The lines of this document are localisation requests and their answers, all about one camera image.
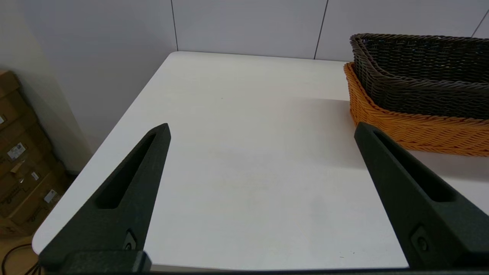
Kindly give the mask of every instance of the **barcode label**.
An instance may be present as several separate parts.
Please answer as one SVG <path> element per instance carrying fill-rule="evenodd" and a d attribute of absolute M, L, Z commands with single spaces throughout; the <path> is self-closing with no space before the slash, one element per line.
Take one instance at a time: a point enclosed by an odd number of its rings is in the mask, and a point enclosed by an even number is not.
<path fill-rule="evenodd" d="M 35 181 L 39 179 L 39 176 L 36 174 L 36 172 L 32 172 L 31 175 Z"/>
<path fill-rule="evenodd" d="M 19 144 L 15 145 L 14 148 L 10 149 L 10 151 L 8 151 L 7 154 L 12 160 L 16 160 L 22 155 L 23 152 L 25 152 L 25 147 L 22 145 L 21 142 L 19 142 Z"/>
<path fill-rule="evenodd" d="M 51 191 L 44 197 L 44 200 L 47 203 L 50 203 L 51 200 L 54 198 L 54 196 L 56 196 L 56 191 L 54 191 L 53 189 L 51 189 Z"/>

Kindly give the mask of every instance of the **screw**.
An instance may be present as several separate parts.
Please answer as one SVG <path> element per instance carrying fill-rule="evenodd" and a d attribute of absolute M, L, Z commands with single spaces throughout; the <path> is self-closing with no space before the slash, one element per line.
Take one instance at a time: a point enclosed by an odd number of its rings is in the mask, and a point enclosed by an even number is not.
<path fill-rule="evenodd" d="M 418 246 L 422 251 L 428 251 L 428 242 L 423 238 L 418 238 Z"/>

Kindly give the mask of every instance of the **table surface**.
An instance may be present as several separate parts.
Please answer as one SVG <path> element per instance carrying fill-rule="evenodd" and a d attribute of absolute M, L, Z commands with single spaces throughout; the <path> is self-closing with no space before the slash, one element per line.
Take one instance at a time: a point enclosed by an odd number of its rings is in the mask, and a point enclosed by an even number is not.
<path fill-rule="evenodd" d="M 175 52 L 36 232 L 39 253 L 151 128 L 172 141 L 153 270 L 406 267 L 353 138 L 344 62 Z M 489 213 L 489 159 L 413 152 Z"/>

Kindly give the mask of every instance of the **cardboard box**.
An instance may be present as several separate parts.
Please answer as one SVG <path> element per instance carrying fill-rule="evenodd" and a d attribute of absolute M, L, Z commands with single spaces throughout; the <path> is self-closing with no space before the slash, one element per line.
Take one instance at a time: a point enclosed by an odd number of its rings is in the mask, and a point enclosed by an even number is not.
<path fill-rule="evenodd" d="M 18 91 L 13 91 L 0 98 L 0 130 L 24 114 L 27 108 L 27 104 Z"/>
<path fill-rule="evenodd" d="M 12 169 L 15 169 L 19 163 L 24 162 L 24 160 L 29 159 L 28 163 L 37 163 L 43 159 L 43 157 L 48 153 L 51 152 L 51 143 L 47 138 L 45 138 L 41 143 L 39 143 L 35 148 L 32 148 L 32 150 L 27 151 L 26 154 L 22 155 L 20 160 L 15 164 Z"/>
<path fill-rule="evenodd" d="M 8 217 L 0 219 L 0 235 L 28 236 L 36 231 L 61 196 L 68 181 L 59 162 L 44 180 Z"/>
<path fill-rule="evenodd" d="M 37 163 L 27 158 L 0 179 L 0 216 L 8 217 L 55 165 L 51 153 Z"/>
<path fill-rule="evenodd" d="M 9 145 L 0 151 L 0 178 L 14 168 L 17 163 L 24 160 L 29 151 L 34 150 L 45 139 L 47 137 L 40 126 L 34 124 L 20 136 L 10 141 Z"/>
<path fill-rule="evenodd" d="M 16 137 L 20 136 L 22 133 L 27 131 L 34 123 L 36 123 L 37 118 L 30 108 L 27 112 L 23 114 L 19 119 L 15 120 L 8 127 L 0 131 L 0 151 L 7 147 Z"/>
<path fill-rule="evenodd" d="M 19 82 L 9 70 L 0 70 L 0 97 L 4 97 L 19 88 Z"/>

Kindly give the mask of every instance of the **brown wicker basket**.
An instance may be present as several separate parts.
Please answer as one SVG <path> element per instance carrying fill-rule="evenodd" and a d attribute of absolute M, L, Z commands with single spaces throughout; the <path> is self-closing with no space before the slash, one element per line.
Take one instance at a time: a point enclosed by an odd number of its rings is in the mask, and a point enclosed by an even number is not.
<path fill-rule="evenodd" d="M 355 73 L 380 107 L 489 119 L 489 39 L 367 33 L 350 43 Z"/>
<path fill-rule="evenodd" d="M 350 114 L 355 125 L 372 124 L 409 150 L 489 156 L 489 120 L 391 112 L 377 106 L 355 75 L 353 63 L 344 67 L 350 91 Z"/>

